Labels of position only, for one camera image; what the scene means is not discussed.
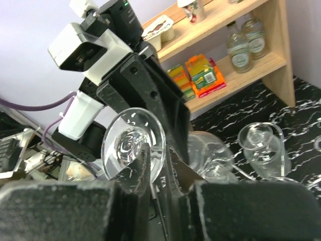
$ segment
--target shelf board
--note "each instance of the shelf board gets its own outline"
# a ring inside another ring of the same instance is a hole
[[[270,52],[264,58],[254,61],[253,68],[249,72],[243,74],[238,74],[233,70],[228,56],[216,62],[216,64],[225,78],[226,87],[204,96],[203,98],[194,98],[188,101],[186,106],[190,109],[191,113],[194,113],[224,96],[285,66],[286,60],[277,54]]]
[[[239,4],[229,4],[227,0],[211,1],[205,5],[206,18],[201,23],[191,25],[188,19],[184,18],[174,24],[176,37],[172,41],[163,43],[163,48],[158,52],[160,62],[173,57],[267,1],[244,0]]]

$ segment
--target paper cup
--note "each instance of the paper cup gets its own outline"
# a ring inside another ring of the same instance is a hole
[[[178,0],[177,5],[184,10],[191,24],[197,24],[206,17],[202,0]]]

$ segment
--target purple cable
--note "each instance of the purple cable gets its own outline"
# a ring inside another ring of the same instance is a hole
[[[68,94],[66,97],[62,98],[61,100],[59,100],[55,103],[41,105],[41,106],[25,106],[25,105],[20,105],[20,104],[14,104],[14,103],[8,102],[8,101],[0,98],[0,105],[4,105],[8,108],[22,110],[22,111],[43,111],[43,110],[52,109],[57,106],[60,106],[61,104],[65,103],[71,97],[74,97],[75,95],[77,95],[77,92],[73,91],[70,94]]]
[[[65,111],[63,112],[62,116],[65,116],[67,111],[69,110],[72,102],[74,101],[74,98],[73,96],[70,97],[70,101],[68,102],[68,105],[65,109]],[[44,133],[42,135],[42,141],[45,143],[45,145],[47,145],[48,147],[50,147],[52,150],[54,151],[57,151],[57,152],[61,152],[61,153],[65,153],[65,152],[68,152],[66,149],[63,149],[63,148],[58,148],[58,147],[55,147],[53,144],[51,144],[48,139],[47,139],[47,134],[48,134],[48,131],[50,130],[51,127],[53,127],[55,124],[59,123],[61,120],[63,119],[63,117],[59,117],[58,119],[56,119],[54,122],[52,122],[50,125],[48,125],[45,130],[44,130]]]

